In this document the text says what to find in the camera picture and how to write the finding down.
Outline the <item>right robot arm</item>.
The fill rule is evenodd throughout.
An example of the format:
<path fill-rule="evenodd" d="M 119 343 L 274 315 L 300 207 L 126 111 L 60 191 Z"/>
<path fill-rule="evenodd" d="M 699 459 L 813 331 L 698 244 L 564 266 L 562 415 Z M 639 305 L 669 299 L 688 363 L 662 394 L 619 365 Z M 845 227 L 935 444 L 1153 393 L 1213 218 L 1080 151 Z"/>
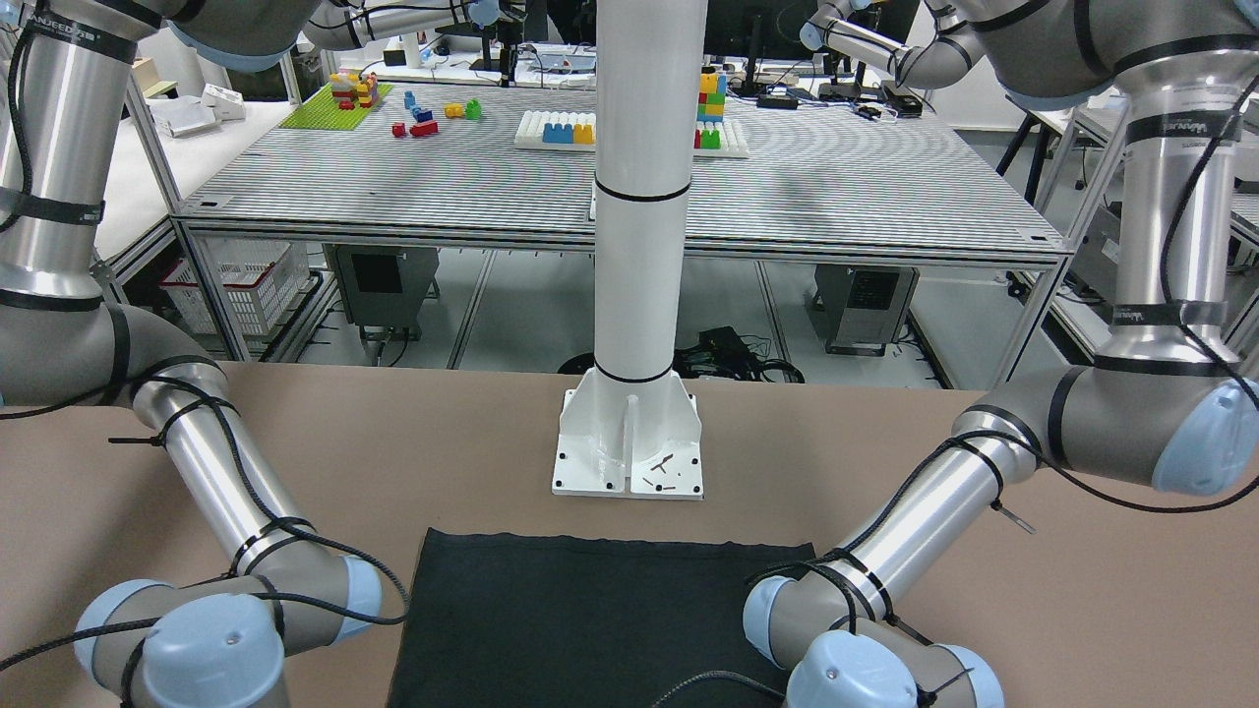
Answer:
<path fill-rule="evenodd" d="M 297 510 L 193 338 L 108 302 L 89 273 L 123 94 L 162 26 L 238 71 L 274 66 L 321 1 L 26 1 L 4 81 L 3 402 L 120 406 L 149 430 L 230 556 L 224 577 L 130 581 L 68 644 L 126 707 L 285 707 L 288 656 L 384 624 L 380 561 Z"/>

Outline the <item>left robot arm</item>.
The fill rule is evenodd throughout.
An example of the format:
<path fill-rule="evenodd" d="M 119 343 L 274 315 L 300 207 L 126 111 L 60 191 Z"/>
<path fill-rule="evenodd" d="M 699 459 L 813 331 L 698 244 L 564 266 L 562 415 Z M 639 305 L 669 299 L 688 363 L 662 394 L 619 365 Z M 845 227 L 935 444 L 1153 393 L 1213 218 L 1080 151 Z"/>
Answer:
<path fill-rule="evenodd" d="M 828 44 L 913 87 L 952 84 L 988 58 L 1026 107 L 1115 87 L 1110 149 L 1126 176 L 1109 336 L 1090 367 L 996 385 L 838 547 L 765 569 L 747 641 L 789 673 L 787 707 L 1001 707 L 988 663 L 895 636 L 893 602 L 1003 488 L 1047 467 L 1225 506 L 1256 447 L 1256 384 L 1222 341 L 1233 149 L 1256 87 L 1254 1 L 932 1 L 935 37 L 912 49 L 854 26 L 855 1 L 818 3 L 805 44 Z"/>

